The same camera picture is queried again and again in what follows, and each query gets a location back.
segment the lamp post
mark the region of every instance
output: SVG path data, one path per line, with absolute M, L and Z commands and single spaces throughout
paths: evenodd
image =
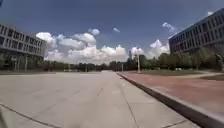
M 139 60 L 139 48 L 137 47 L 137 57 L 138 57 L 138 73 L 140 73 L 140 60 Z

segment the cumulus cloud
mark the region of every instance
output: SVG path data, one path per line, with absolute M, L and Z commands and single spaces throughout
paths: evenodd
M 58 43 L 61 45 L 65 45 L 74 49 L 84 49 L 85 44 L 82 41 L 74 40 L 72 38 L 66 38 L 64 35 L 58 35 L 56 37 L 58 39 Z
M 47 42 L 47 48 L 56 48 L 56 38 L 53 37 L 49 32 L 39 32 L 36 37 L 43 39 Z
M 103 46 L 97 49 L 96 46 L 90 46 L 83 50 L 69 50 L 68 60 L 70 62 L 83 63 L 109 63 L 110 61 L 125 61 L 125 48 L 118 45 L 116 48 Z
M 146 53 L 148 58 L 158 57 L 161 53 L 169 53 L 169 44 L 162 44 L 159 39 L 150 45 L 149 51 Z
M 207 12 L 207 15 L 208 16 L 210 16 L 210 15 L 212 15 L 213 14 L 213 12 Z
M 119 29 L 117 29 L 117 28 L 113 28 L 113 31 L 114 32 L 117 32 L 117 33 L 120 33 L 121 31 L 119 30 Z
M 91 29 L 91 28 L 90 28 L 88 31 L 89 31 L 92 35 L 94 35 L 94 36 L 100 34 L 100 30 L 98 30 L 98 29 Z
M 44 58 L 46 60 L 51 60 L 51 61 L 64 61 L 64 54 L 59 52 L 58 50 L 53 50 L 47 52 L 46 57 Z
M 131 48 L 131 53 L 132 55 L 141 55 L 141 54 L 145 54 L 144 50 L 138 47 L 132 47 Z
M 164 28 L 168 28 L 169 32 L 172 33 L 172 34 L 177 32 L 177 28 L 174 27 L 174 26 L 172 26 L 171 24 L 169 24 L 169 23 L 167 23 L 167 22 L 164 22 L 164 23 L 162 24 L 162 27 L 164 27 Z
M 73 37 L 77 40 L 84 41 L 88 46 L 93 46 L 96 44 L 95 37 L 89 33 L 75 34 Z
M 40 32 L 37 37 L 45 40 L 47 44 L 57 47 L 47 47 L 45 59 L 69 63 L 109 63 L 110 61 L 125 61 L 127 54 L 121 45 L 115 48 L 103 46 L 96 47 L 96 39 L 90 33 L 75 34 L 66 37 L 62 34 L 53 36 L 48 32 Z

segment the sidewalk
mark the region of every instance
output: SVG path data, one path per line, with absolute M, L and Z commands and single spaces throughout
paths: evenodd
M 205 115 L 216 117 L 224 122 L 224 82 L 222 81 L 127 72 L 120 75 L 156 92 L 168 94 L 196 106 L 206 113 Z

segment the concrete pavement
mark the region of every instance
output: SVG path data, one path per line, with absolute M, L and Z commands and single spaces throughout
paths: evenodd
M 198 128 L 113 72 L 0 77 L 0 101 L 63 128 Z M 10 128 L 49 128 L 4 110 Z

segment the pole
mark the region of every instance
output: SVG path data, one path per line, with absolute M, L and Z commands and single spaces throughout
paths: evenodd
M 124 64 L 123 63 L 121 64 L 121 71 L 122 72 L 124 71 Z
M 27 56 L 26 56 L 26 62 L 25 62 L 25 71 L 27 70 Z
M 68 63 L 68 72 L 70 72 L 70 63 Z
M 138 73 L 140 73 L 140 60 L 139 60 L 139 53 L 138 53 Z

